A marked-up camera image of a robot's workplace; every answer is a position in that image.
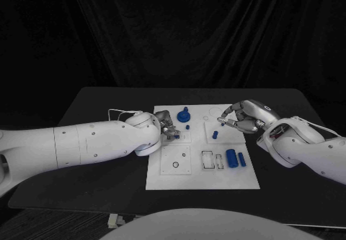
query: white cable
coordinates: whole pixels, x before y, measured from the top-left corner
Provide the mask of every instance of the white cable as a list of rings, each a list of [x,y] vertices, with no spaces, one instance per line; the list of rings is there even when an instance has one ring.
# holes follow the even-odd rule
[[[122,114],[123,113],[136,114],[139,112],[139,111],[123,111],[123,110],[119,110],[119,109],[109,109],[109,121],[112,121],[110,111],[119,111],[119,112],[122,112]]]
[[[298,120],[298,121],[302,121],[302,122],[306,123],[306,124],[312,124],[312,125],[316,126],[318,128],[321,128],[321,129],[326,130],[328,132],[331,132],[332,134],[335,134],[338,137],[342,137],[342,136],[338,134],[337,131],[334,131],[334,130],[331,130],[329,128],[326,128],[326,127],[324,127],[324,126],[321,126],[321,125],[309,122],[309,121],[308,121],[306,119],[303,119],[302,117],[295,116],[295,117],[292,117],[292,119],[295,119],[295,120]]]

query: table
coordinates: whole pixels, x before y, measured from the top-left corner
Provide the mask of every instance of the table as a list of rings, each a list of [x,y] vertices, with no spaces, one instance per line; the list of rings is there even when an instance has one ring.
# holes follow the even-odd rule
[[[86,87],[60,126],[107,121],[109,109],[153,112],[155,105],[227,104],[247,99],[266,103],[283,118],[301,116],[324,125],[296,89]],[[34,176],[19,185],[9,206],[138,215],[210,208],[285,224],[346,227],[346,186],[319,176],[305,164],[283,167],[257,146],[260,135],[246,134],[260,190],[146,190],[149,157],[133,152],[116,160]]]

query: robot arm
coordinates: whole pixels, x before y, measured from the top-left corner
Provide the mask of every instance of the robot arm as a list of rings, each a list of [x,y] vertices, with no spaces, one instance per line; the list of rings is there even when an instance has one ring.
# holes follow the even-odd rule
[[[239,121],[227,119],[234,111]],[[218,121],[244,133],[263,128],[257,144],[283,166],[293,168],[305,163],[324,177],[346,184],[346,138],[335,131],[311,123],[338,135],[326,140],[305,119],[298,116],[280,119],[272,108],[254,100],[234,104]]]
[[[34,130],[0,130],[0,196],[28,178],[47,171],[148,156],[162,146],[161,135],[172,129],[169,111],[136,112],[126,122],[103,121]]]

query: robotic hand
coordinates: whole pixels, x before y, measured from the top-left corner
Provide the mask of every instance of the robotic hand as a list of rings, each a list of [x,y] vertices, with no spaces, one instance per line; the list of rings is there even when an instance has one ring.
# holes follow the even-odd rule
[[[234,111],[239,121],[227,118]],[[324,177],[346,184],[346,137],[335,131],[298,116],[280,118],[272,108],[256,100],[231,105],[218,121],[249,134],[263,129],[257,145],[283,166],[293,168],[305,163]],[[338,137],[326,140],[311,124]]]
[[[126,122],[110,119],[44,129],[0,130],[0,197],[40,173],[122,158],[133,151],[148,156],[162,146],[162,134],[181,134],[168,110],[132,113]]]

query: floor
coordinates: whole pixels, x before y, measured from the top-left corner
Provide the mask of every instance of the floor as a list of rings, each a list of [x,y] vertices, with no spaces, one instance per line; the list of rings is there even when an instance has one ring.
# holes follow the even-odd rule
[[[107,213],[25,209],[0,225],[2,240],[99,240],[109,228]],[[123,215],[126,223],[135,215]],[[346,239],[346,229],[296,227],[324,240]]]

